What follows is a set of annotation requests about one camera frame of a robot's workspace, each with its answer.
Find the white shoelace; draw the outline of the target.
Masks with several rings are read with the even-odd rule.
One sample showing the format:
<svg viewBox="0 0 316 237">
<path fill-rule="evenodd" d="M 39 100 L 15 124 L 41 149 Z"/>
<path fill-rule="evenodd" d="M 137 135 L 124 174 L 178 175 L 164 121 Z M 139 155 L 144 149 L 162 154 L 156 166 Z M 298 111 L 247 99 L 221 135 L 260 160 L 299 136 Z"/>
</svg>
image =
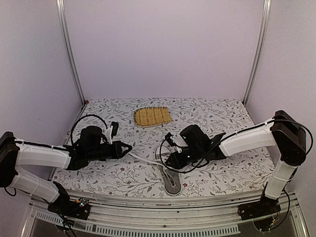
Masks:
<svg viewBox="0 0 316 237">
<path fill-rule="evenodd" d="M 159 162 L 156 162 L 156 161 L 152 161 L 152 160 L 148 160 L 148 159 L 145 159 L 145 158 L 142 158 L 142 157 L 139 157 L 133 153 L 128 153 L 128 155 L 138 159 L 138 160 L 141 160 L 141 161 L 144 161 L 144 162 L 147 162 L 147 163 L 150 163 L 150 164 L 154 164 L 154 165 L 158 165 L 158 166 L 161 166 L 161 167 L 164 167 L 161 163 Z"/>
</svg>

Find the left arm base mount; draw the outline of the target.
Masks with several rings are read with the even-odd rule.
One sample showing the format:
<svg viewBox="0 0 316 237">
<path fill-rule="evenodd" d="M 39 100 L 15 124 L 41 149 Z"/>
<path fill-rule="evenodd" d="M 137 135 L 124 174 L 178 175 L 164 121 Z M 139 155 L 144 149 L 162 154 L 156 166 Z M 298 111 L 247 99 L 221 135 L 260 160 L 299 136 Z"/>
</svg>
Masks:
<svg viewBox="0 0 316 237">
<path fill-rule="evenodd" d="M 72 201 L 69 198 L 59 197 L 56 201 L 48 204 L 47 210 L 62 216 L 87 220 L 91 205 L 82 200 Z"/>
</svg>

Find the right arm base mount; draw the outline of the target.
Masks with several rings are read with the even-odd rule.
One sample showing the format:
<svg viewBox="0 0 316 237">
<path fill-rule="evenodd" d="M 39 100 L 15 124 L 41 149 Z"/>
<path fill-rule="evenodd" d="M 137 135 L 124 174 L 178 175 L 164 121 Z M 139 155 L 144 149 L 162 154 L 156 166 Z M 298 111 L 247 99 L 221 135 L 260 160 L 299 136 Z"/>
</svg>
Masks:
<svg viewBox="0 0 316 237">
<path fill-rule="evenodd" d="M 281 207 L 278 199 L 262 196 L 259 201 L 239 205 L 237 213 L 242 220 L 248 220 L 272 215 L 280 211 Z"/>
</svg>

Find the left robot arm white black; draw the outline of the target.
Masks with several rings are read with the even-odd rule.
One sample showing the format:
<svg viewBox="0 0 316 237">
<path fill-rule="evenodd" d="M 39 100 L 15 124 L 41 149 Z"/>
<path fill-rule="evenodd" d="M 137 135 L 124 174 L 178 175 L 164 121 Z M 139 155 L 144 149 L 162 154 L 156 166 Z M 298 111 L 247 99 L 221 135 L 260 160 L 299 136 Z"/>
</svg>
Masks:
<svg viewBox="0 0 316 237">
<path fill-rule="evenodd" d="M 132 146 L 114 141 L 116 134 L 117 129 L 113 126 L 105 133 L 97 126 L 88 126 L 70 145 L 51 146 L 26 142 L 15 138 L 12 132 L 5 132 L 0 139 L 0 186 L 38 196 L 53 203 L 62 214 L 70 214 L 74 207 L 63 186 L 44 180 L 22 166 L 39 165 L 74 171 L 92 161 L 121 159 L 132 150 Z"/>
</svg>

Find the grey canvas sneaker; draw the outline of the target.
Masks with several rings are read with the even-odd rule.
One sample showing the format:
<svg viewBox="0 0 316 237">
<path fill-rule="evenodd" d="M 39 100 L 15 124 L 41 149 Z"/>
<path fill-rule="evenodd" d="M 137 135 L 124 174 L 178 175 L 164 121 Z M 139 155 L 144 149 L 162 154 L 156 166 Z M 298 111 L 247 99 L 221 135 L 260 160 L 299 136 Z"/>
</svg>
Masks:
<svg viewBox="0 0 316 237">
<path fill-rule="evenodd" d="M 162 148 L 157 147 L 155 150 L 155 159 L 156 162 L 159 162 L 163 165 L 163 162 L 161 161 L 163 158 L 168 157 L 171 154 L 171 151 L 168 147 L 162 146 Z M 181 183 L 180 183 L 180 177 L 177 172 L 171 171 L 170 169 L 167 169 L 165 166 L 161 167 L 158 166 L 160 173 L 162 175 L 164 188 L 167 192 L 167 194 L 171 196 L 176 196 L 180 194 L 181 191 Z"/>
</svg>

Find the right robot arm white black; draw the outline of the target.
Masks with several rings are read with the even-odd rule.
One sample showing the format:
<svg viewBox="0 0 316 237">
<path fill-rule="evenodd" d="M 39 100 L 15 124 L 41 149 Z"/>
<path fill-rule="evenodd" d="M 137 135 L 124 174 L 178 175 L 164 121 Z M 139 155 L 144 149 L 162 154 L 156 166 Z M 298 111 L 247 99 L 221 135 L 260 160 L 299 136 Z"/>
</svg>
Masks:
<svg viewBox="0 0 316 237">
<path fill-rule="evenodd" d="M 164 164 L 178 171 L 194 162 L 222 160 L 242 152 L 267 148 L 271 155 L 278 155 L 278 158 L 273 158 L 274 172 L 264 187 L 261 200 L 255 205 L 259 215 L 266 215 L 274 208 L 274 201 L 298 167 L 305 162 L 310 152 L 306 148 L 307 134 L 308 129 L 284 110 L 276 111 L 271 119 L 261 124 L 229 135 L 220 133 L 213 138 L 209 138 L 198 125 L 189 125 L 179 136 L 165 135 L 165 142 L 176 151 Z"/>
</svg>

